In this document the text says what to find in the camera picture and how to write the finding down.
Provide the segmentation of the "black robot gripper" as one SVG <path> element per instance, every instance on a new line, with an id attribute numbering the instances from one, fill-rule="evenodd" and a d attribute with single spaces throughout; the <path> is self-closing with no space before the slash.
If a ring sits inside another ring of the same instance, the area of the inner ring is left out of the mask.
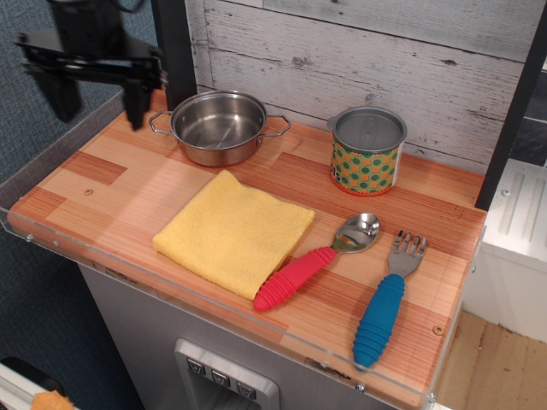
<path id="1" fill-rule="evenodd" d="M 126 117 L 143 127 L 152 90 L 164 83 L 162 53 L 129 35 L 122 21 L 128 9 L 118 1 L 49 1 L 55 27 L 21 32 L 23 66 L 64 123 L 81 110 L 78 81 L 123 86 Z"/>

